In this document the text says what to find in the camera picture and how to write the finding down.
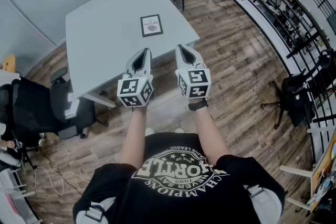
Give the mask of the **yellow chair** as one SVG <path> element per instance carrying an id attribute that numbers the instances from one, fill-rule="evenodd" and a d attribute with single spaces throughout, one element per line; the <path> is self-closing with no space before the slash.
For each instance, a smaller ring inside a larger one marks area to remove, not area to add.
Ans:
<path id="1" fill-rule="evenodd" d="M 0 70 L 15 73 L 16 60 L 13 54 L 8 55 L 5 60 L 0 64 Z"/>

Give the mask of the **black swivel office chair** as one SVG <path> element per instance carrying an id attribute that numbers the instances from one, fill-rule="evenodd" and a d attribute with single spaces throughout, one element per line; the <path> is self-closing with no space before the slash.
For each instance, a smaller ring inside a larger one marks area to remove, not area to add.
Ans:
<path id="1" fill-rule="evenodd" d="M 275 88 L 279 101 L 263 103 L 260 105 L 260 108 L 264 109 L 266 106 L 271 105 L 280 107 L 279 120 L 274 129 L 278 129 L 280 126 L 285 111 L 288 112 L 294 127 L 297 127 L 303 120 L 306 120 L 308 123 L 312 122 L 315 113 L 313 111 L 313 102 L 309 99 L 308 95 L 312 90 L 305 88 L 304 83 L 319 67 L 326 69 L 333 58 L 334 50 L 325 49 L 321 52 L 317 63 L 311 70 L 308 72 L 303 70 L 299 74 L 290 74 L 289 77 L 283 80 L 281 88 L 274 81 L 268 82 L 270 86 Z"/>

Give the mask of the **black metal railing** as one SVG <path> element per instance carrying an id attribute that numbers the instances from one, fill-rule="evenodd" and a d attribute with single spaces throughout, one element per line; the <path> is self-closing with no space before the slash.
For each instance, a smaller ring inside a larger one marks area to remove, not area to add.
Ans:
<path id="1" fill-rule="evenodd" d="M 307 79 L 309 97 L 314 102 L 311 123 L 319 132 L 310 134 L 314 156 L 319 159 L 332 136 L 328 127 L 336 125 L 336 63 L 316 67 L 319 56 L 332 44 L 312 14 L 317 8 L 336 36 L 336 12 L 328 0 L 243 0 L 271 24 L 281 40 L 278 52 L 292 72 L 312 71 Z"/>

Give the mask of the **clutter of items below railing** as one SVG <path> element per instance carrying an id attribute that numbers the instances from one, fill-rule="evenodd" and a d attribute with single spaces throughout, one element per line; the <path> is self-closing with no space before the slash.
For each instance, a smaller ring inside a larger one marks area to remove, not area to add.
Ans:
<path id="1" fill-rule="evenodd" d="M 329 41 L 297 0 L 248 0 L 272 24 L 289 51 L 331 49 Z"/>

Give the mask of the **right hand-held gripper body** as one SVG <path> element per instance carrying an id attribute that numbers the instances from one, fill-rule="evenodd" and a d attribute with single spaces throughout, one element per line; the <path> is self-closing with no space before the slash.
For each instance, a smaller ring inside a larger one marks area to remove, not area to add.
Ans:
<path id="1" fill-rule="evenodd" d="M 209 69 L 183 68 L 175 71 L 177 85 L 188 99 L 207 98 L 211 88 Z"/>

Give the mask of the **black framed nature picture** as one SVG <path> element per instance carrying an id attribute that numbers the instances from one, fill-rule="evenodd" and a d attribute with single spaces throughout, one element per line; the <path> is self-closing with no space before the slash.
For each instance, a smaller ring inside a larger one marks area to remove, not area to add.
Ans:
<path id="1" fill-rule="evenodd" d="M 150 37 L 163 34 L 163 28 L 159 14 L 143 16 L 140 18 L 142 37 Z"/>

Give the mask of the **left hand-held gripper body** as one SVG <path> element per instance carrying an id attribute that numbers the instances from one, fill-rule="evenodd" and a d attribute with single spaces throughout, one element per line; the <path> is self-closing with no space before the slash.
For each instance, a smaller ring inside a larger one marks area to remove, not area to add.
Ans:
<path id="1" fill-rule="evenodd" d="M 153 94 L 153 76 L 135 76 L 118 81 L 117 97 L 126 108 L 147 106 Z"/>

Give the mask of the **black mesh office chair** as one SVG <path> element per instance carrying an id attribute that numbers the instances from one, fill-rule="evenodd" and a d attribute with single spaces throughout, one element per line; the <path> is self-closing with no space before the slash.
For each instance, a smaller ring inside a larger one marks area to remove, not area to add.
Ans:
<path id="1" fill-rule="evenodd" d="M 8 81 L 0 84 L 0 123 L 9 127 L 20 142 L 46 132 L 61 140 L 85 138 L 85 129 L 93 124 L 109 125 L 97 118 L 94 102 L 84 97 L 77 98 L 77 116 L 65 119 L 65 109 L 69 108 L 67 94 L 73 92 L 71 80 L 64 79 L 67 72 L 66 67 L 55 71 L 49 88 L 16 73 L 4 72 L 0 76 Z"/>

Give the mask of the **wooden easel board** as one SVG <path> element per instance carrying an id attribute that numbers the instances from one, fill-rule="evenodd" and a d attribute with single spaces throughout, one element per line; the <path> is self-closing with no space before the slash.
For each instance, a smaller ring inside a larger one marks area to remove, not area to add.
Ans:
<path id="1" fill-rule="evenodd" d="M 287 202 L 290 202 L 296 206 L 299 206 L 305 210 L 308 210 L 309 212 L 314 211 L 314 209 L 318 205 L 318 202 L 315 201 L 315 198 L 314 198 L 315 197 L 314 192 L 318 189 L 318 182 L 321 176 L 323 174 L 327 174 L 331 169 L 331 166 L 332 166 L 331 152 L 332 152 L 334 143 L 336 143 L 336 129 L 333 133 L 333 136 L 330 142 L 328 143 L 327 149 L 324 151 L 321 159 L 318 161 L 313 171 L 297 169 L 297 168 L 284 166 L 284 165 L 281 165 L 279 167 L 281 171 L 288 172 L 294 175 L 307 177 L 310 179 L 310 200 L 308 200 L 306 203 L 302 203 L 298 200 L 287 197 L 286 198 Z"/>

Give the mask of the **white round table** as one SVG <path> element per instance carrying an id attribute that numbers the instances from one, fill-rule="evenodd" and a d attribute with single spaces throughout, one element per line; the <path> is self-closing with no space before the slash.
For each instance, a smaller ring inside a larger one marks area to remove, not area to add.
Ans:
<path id="1" fill-rule="evenodd" d="M 142 37 L 143 16 L 159 14 L 163 34 Z M 170 0 L 91 0 L 66 16 L 66 47 L 76 98 L 115 103 L 96 89 L 123 74 L 128 60 L 143 48 L 152 57 L 193 46 L 199 36 Z"/>

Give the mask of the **black printed t-shirt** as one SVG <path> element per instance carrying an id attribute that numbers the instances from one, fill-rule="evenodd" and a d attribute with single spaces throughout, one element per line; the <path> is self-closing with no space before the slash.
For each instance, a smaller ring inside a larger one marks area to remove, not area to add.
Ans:
<path id="1" fill-rule="evenodd" d="M 73 207 L 76 224 L 271 224 L 283 187 L 252 157 L 212 165 L 192 133 L 146 137 L 144 163 L 97 168 Z"/>

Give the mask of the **person's right forearm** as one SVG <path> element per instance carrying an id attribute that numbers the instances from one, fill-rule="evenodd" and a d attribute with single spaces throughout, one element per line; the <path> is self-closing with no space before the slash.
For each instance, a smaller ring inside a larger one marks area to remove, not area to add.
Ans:
<path id="1" fill-rule="evenodd" d="M 201 99 L 190 99 L 189 103 L 198 100 Z M 216 126 L 208 107 L 193 111 L 193 115 L 202 150 L 208 162 L 216 165 L 223 155 L 229 154 L 226 142 Z"/>

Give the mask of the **black wristwatch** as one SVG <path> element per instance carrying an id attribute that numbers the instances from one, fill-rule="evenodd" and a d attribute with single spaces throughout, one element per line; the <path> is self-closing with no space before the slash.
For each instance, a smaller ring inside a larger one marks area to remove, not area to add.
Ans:
<path id="1" fill-rule="evenodd" d="M 189 110 L 191 111 L 197 111 L 201 108 L 204 108 L 204 107 L 208 107 L 208 102 L 206 99 L 201 99 L 201 100 L 198 100 L 196 102 L 190 102 L 188 104 L 188 108 Z"/>

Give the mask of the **person's left forearm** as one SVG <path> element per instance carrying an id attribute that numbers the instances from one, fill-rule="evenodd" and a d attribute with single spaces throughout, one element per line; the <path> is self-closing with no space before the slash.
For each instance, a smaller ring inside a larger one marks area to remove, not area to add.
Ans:
<path id="1" fill-rule="evenodd" d="M 142 167 L 144 159 L 146 114 L 146 106 L 133 110 L 120 156 L 120 163 L 137 169 Z"/>

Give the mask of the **white paper label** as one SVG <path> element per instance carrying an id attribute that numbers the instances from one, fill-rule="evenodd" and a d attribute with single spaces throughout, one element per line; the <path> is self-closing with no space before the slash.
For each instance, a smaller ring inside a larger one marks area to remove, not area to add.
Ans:
<path id="1" fill-rule="evenodd" d="M 75 98 L 75 95 L 73 92 L 70 92 L 67 94 L 67 101 L 69 104 L 69 108 L 65 109 L 65 119 L 72 119 L 77 116 L 77 110 L 79 107 L 80 100 Z"/>

